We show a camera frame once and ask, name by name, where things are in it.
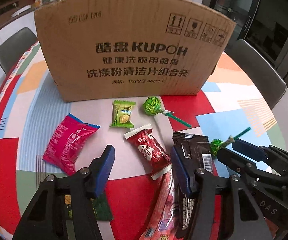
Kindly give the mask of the green lollipop with striped stick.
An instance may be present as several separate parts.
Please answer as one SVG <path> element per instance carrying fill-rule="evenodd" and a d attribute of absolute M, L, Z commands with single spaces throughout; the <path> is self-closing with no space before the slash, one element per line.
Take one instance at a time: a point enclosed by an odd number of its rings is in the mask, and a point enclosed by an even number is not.
<path fill-rule="evenodd" d="M 216 157 L 219 149 L 226 148 L 228 145 L 235 142 L 237 139 L 239 139 L 244 134 L 248 133 L 250 130 L 251 127 L 247 127 L 245 130 L 241 131 L 238 135 L 234 137 L 230 135 L 226 141 L 222 141 L 220 139 L 213 139 L 212 142 L 210 143 L 211 154 Z"/>

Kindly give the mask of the dark green cracker packet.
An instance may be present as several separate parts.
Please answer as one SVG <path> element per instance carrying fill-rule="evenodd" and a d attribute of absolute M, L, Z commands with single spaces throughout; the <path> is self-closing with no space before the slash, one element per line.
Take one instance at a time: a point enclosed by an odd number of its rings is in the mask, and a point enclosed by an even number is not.
<path fill-rule="evenodd" d="M 107 197 L 105 193 L 102 193 L 96 199 L 90 199 L 92 202 L 92 207 L 94 211 L 94 215 L 96 220 L 99 221 L 112 221 L 113 214 L 111 212 L 111 208 L 108 204 Z M 63 208 L 64 208 L 64 215 L 66 220 L 72 220 L 72 202 L 71 196 L 66 194 L 63 196 Z"/>

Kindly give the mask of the pink snack packet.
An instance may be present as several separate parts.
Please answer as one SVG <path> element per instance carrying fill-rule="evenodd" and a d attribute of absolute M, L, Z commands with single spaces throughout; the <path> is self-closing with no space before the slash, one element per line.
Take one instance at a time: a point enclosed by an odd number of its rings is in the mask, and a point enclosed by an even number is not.
<path fill-rule="evenodd" d="M 75 174 L 75 162 L 86 141 L 100 129 L 99 125 L 83 122 L 68 114 L 56 127 L 42 159 L 61 169 L 64 174 Z"/>

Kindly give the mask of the black chocolate bar packet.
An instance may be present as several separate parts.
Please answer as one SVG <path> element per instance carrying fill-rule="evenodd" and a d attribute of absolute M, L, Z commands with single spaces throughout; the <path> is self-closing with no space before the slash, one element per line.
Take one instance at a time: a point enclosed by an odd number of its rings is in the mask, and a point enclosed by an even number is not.
<path fill-rule="evenodd" d="M 194 207 L 194 199 L 189 198 L 196 192 L 194 170 L 204 168 L 212 172 L 212 157 L 207 136 L 174 132 L 174 146 L 171 151 L 173 172 L 176 176 L 179 202 L 179 232 L 187 230 Z"/>

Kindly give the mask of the red date candy packet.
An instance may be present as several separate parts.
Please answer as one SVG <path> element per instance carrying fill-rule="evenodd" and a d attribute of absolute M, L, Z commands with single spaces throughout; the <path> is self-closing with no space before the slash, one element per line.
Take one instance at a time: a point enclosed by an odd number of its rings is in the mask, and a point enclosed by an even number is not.
<path fill-rule="evenodd" d="M 163 176 L 171 169 L 171 159 L 152 135 L 152 125 L 146 124 L 124 134 L 125 139 L 142 153 L 152 167 L 153 180 Z"/>

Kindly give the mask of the long red sausage packet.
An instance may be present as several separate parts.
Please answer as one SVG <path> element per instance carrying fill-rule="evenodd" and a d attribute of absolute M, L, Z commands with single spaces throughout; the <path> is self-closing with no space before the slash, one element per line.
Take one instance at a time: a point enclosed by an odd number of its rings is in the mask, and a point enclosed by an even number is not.
<path fill-rule="evenodd" d="M 162 176 L 158 200 L 140 239 L 175 239 L 178 226 L 177 188 L 172 170 Z"/>

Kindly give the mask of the small green candy packet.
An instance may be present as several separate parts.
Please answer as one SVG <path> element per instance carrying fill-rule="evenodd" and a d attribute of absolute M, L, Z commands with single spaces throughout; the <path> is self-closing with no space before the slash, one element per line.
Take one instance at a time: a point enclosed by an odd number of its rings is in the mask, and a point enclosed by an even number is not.
<path fill-rule="evenodd" d="M 134 125 L 130 119 L 135 105 L 135 101 L 114 100 L 110 127 L 133 128 Z"/>

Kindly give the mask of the dark chair right near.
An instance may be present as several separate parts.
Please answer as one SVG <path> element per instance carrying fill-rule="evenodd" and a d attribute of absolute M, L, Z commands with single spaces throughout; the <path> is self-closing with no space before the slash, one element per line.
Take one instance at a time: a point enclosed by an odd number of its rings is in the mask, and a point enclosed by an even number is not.
<path fill-rule="evenodd" d="M 248 42 L 237 40 L 226 50 L 231 59 L 248 75 L 270 109 L 284 95 L 287 85 L 269 62 Z"/>

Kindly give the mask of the dark chair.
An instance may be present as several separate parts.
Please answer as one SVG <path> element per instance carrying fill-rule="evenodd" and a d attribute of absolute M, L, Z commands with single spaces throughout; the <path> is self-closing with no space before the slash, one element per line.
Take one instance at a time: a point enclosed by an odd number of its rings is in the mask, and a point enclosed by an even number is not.
<path fill-rule="evenodd" d="M 284 95 L 287 85 L 269 62 L 248 42 L 237 40 L 226 50 L 231 59 L 248 75 L 270 109 Z"/>
<path fill-rule="evenodd" d="M 0 45 L 0 67 L 5 75 L 36 42 L 37 36 L 29 28 L 24 27 Z"/>

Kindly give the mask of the colourful patchwork tablecloth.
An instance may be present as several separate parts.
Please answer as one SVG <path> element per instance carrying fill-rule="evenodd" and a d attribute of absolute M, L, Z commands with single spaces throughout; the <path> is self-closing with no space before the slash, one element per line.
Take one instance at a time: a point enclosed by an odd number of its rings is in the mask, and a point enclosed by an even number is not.
<path fill-rule="evenodd" d="M 214 73 L 198 94 L 163 96 L 165 109 L 191 125 L 190 134 L 225 140 L 247 127 L 243 140 L 255 145 L 285 148 L 278 123 L 250 78 L 223 54 Z M 104 239 L 139 239 L 147 228 L 159 195 L 160 182 L 150 176 L 151 166 L 125 141 L 122 128 L 112 128 L 112 100 L 66 103 L 48 71 L 39 45 L 24 53 L 0 89 L 0 236 L 11 239 L 39 183 L 60 169 L 42 155 L 56 127 L 72 114 L 99 126 L 86 142 L 76 167 L 113 145 L 116 156 L 105 189 L 113 213 L 99 222 Z"/>

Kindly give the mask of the green lollipop by box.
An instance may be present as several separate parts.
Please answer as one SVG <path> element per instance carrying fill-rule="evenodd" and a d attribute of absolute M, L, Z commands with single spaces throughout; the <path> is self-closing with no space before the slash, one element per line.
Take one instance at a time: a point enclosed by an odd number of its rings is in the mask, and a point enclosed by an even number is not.
<path fill-rule="evenodd" d="M 146 101 L 143 103 L 143 110 L 146 115 L 150 116 L 156 116 L 158 114 L 163 114 L 164 116 L 167 116 L 180 124 L 186 126 L 187 128 L 191 128 L 192 126 L 185 122 L 184 120 L 181 120 L 180 118 L 176 117 L 172 111 L 168 111 L 162 107 L 161 100 L 156 96 L 149 96 Z"/>

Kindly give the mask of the brown cardboard box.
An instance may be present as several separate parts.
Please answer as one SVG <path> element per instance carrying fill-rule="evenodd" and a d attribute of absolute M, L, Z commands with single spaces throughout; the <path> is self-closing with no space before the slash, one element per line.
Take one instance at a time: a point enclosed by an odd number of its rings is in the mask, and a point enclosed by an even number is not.
<path fill-rule="evenodd" d="M 197 94 L 236 26 L 189 0 L 61 0 L 34 20 L 66 102 Z"/>

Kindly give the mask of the dark chair left side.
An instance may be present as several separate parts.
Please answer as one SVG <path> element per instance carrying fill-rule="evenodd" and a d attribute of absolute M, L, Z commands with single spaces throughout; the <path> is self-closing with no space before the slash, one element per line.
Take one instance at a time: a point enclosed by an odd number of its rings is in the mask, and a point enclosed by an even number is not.
<path fill-rule="evenodd" d="M 36 42 L 37 36 L 29 28 L 24 27 L 0 45 L 0 67 L 5 75 Z"/>

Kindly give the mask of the glass sliding door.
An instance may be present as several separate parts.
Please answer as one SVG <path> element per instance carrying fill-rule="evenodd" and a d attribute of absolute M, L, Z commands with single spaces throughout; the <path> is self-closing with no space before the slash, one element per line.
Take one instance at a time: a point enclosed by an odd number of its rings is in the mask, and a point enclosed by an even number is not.
<path fill-rule="evenodd" d="M 245 38 L 260 0 L 211 0 L 210 7 L 236 23 L 230 43 Z"/>

